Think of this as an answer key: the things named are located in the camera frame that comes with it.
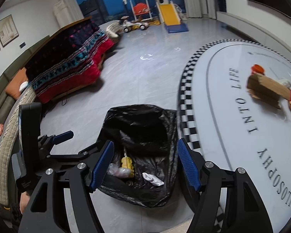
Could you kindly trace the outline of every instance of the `yellow slide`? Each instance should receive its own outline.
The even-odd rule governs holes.
[[[160,5],[159,8],[161,10],[165,24],[167,26],[180,24],[180,20],[176,15],[176,12],[173,8],[173,4],[170,3],[170,4]]]

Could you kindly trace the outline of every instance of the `orange lid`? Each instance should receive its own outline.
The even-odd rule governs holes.
[[[263,74],[263,75],[265,72],[264,68],[258,64],[255,64],[254,66],[252,66],[251,71],[252,71],[252,73]]]

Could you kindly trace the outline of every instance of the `person's hand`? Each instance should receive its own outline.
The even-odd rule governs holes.
[[[22,195],[20,196],[20,202],[19,202],[19,210],[22,213],[22,215],[25,212],[25,209],[27,207],[29,200],[30,200],[30,196],[27,195],[27,192],[22,193]]]

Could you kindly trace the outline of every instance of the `framed picture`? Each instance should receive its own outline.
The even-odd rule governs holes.
[[[2,46],[6,46],[14,38],[18,37],[12,15],[0,20],[0,41]]]

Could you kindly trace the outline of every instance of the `patterned blanket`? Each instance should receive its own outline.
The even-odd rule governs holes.
[[[95,82],[101,56],[112,46],[90,19],[55,33],[25,65],[39,100],[47,103],[56,95]]]

